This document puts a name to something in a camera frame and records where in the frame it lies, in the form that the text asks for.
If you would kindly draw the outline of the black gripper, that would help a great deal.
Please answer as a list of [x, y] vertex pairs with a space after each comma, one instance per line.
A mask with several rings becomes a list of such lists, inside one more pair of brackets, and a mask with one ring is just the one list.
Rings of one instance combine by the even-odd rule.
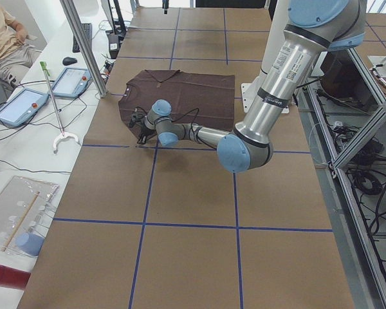
[[148, 121], [147, 118], [142, 120], [142, 127], [140, 134], [138, 135], [137, 144], [146, 144], [148, 138], [155, 135], [154, 126]]

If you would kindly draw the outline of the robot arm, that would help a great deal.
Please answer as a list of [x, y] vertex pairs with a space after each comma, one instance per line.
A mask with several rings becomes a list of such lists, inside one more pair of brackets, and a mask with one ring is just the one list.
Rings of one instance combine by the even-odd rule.
[[259, 89], [244, 119], [231, 132], [177, 124], [170, 118], [171, 105], [158, 100], [141, 121], [138, 143], [157, 135], [165, 147], [180, 140], [215, 147], [220, 164], [232, 173], [264, 166], [273, 155], [270, 131], [319, 55], [362, 43], [366, 6], [359, 0], [277, 1], [269, 36], [279, 35], [282, 45], [267, 74], [256, 79]]

